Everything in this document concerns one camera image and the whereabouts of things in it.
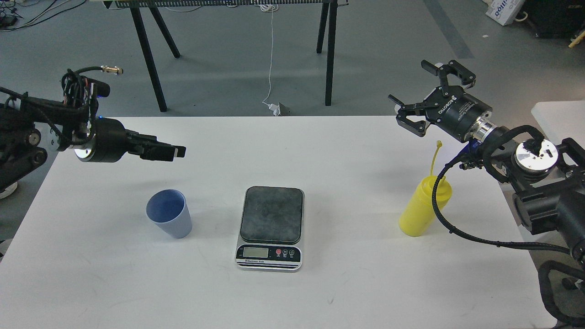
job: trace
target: digital scale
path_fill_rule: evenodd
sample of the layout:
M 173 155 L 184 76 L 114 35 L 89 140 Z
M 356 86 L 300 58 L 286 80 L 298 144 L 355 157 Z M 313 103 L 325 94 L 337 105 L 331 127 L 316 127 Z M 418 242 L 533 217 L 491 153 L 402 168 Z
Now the digital scale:
M 246 191 L 236 247 L 242 269 L 296 271 L 302 264 L 303 192 L 253 186 Z

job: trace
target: black table leg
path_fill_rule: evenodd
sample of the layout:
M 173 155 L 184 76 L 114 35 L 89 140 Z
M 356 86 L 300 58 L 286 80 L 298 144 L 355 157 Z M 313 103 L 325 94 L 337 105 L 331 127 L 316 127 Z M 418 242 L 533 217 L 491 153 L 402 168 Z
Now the black table leg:
M 152 16 L 154 17 L 154 20 L 156 21 L 157 25 L 159 26 L 160 31 L 163 32 L 164 40 L 166 40 L 168 47 L 171 49 L 171 52 L 173 52 L 173 56 L 176 59 L 181 57 L 181 54 L 177 49 L 177 45 L 175 44 L 173 37 L 171 37 L 171 33 L 169 33 L 168 31 L 167 25 L 164 23 L 163 17 L 160 15 L 159 9 L 157 7 L 150 7 L 150 12 L 152 13 Z
M 331 106 L 333 89 L 333 60 L 335 58 L 335 29 L 337 27 L 338 0 L 331 1 L 329 6 L 329 34 L 327 39 L 327 77 L 325 81 L 325 106 Z
M 132 13 L 132 19 L 134 20 L 134 26 L 136 27 L 136 34 L 138 34 L 138 40 L 140 41 L 140 47 L 142 48 L 142 55 L 144 55 L 144 61 L 148 68 L 148 74 L 150 76 L 150 82 L 152 82 L 152 87 L 154 88 L 156 101 L 159 103 L 160 111 L 166 112 L 167 103 L 164 101 L 163 89 L 160 86 L 159 74 L 156 71 L 148 38 L 146 37 L 146 30 L 144 29 L 142 15 L 140 15 L 140 8 L 130 8 L 130 13 Z
M 321 22 L 319 23 L 319 36 L 317 37 L 317 53 L 320 54 L 323 49 L 323 40 L 325 38 L 325 25 L 327 24 L 327 13 L 329 11 L 329 2 L 324 2 L 321 8 Z

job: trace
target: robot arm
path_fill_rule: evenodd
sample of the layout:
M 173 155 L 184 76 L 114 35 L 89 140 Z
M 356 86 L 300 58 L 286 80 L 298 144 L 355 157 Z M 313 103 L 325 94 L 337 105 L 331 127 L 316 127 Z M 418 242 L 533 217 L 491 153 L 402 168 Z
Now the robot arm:
M 532 126 L 508 129 L 493 124 L 489 121 L 491 107 L 466 93 L 464 88 L 448 84 L 448 74 L 457 75 L 466 88 L 475 84 L 475 75 L 458 62 L 452 60 L 449 64 L 433 65 L 423 60 L 421 65 L 439 77 L 440 86 L 420 103 L 404 104 L 392 95 L 388 97 L 396 103 L 398 124 L 410 132 L 423 137 L 432 124 L 459 142 L 467 143 L 436 179 L 432 202 L 440 222 L 450 233 L 476 242 L 568 253 L 585 269 L 585 150 L 571 138 L 554 145 Z M 413 122 L 408 119 L 412 115 L 424 116 L 425 119 Z M 514 139 L 523 133 L 529 134 L 530 138 L 516 142 Z M 564 155 L 575 164 L 567 164 Z M 522 225 L 532 234 L 559 231 L 569 249 L 536 242 L 488 241 L 469 235 L 449 223 L 437 206 L 436 191 L 440 179 L 457 163 L 461 163 L 459 167 L 463 170 L 485 168 L 500 183 L 511 184 L 515 191 L 514 207 Z M 546 182 L 541 181 L 554 170 L 562 173 L 564 178 L 542 184 Z M 548 277 L 552 270 L 580 280 L 585 280 L 585 273 L 555 261 L 545 262 L 538 270 L 542 300 L 547 311 L 564 323 L 585 325 L 585 318 L 567 316 L 556 306 Z
M 146 160 L 173 161 L 184 157 L 186 148 L 161 143 L 155 136 L 130 131 L 117 120 L 96 117 L 98 97 L 107 97 L 109 85 L 81 76 L 100 70 L 122 73 L 117 67 L 88 67 L 68 72 L 61 80 L 62 102 L 29 97 L 0 87 L 9 97 L 0 104 L 0 191 L 40 167 L 47 151 L 40 148 L 41 134 L 35 122 L 51 127 L 51 148 L 74 148 L 84 162 L 116 162 L 124 153 Z

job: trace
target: yellow bottle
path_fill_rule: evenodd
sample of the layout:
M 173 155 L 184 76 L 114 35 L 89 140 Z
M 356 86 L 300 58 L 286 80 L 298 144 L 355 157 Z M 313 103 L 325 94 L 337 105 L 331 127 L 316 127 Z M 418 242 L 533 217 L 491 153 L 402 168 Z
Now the yellow bottle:
M 437 140 L 437 150 L 431 163 L 431 175 L 422 179 L 398 221 L 400 229 L 411 237 L 421 236 L 436 218 L 431 201 L 433 185 L 437 179 L 437 176 L 433 175 L 433 167 L 441 146 L 443 144 L 440 140 Z M 443 177 L 439 182 L 436 197 L 440 210 L 447 204 L 452 193 L 451 185 Z

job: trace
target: plastic cup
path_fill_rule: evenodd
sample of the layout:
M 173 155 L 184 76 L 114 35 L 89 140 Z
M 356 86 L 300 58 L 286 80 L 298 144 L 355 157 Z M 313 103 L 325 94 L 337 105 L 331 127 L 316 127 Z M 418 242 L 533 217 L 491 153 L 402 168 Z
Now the plastic cup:
M 175 239 L 186 237 L 193 228 L 185 196 L 177 190 L 163 190 L 146 204 L 146 215 Z

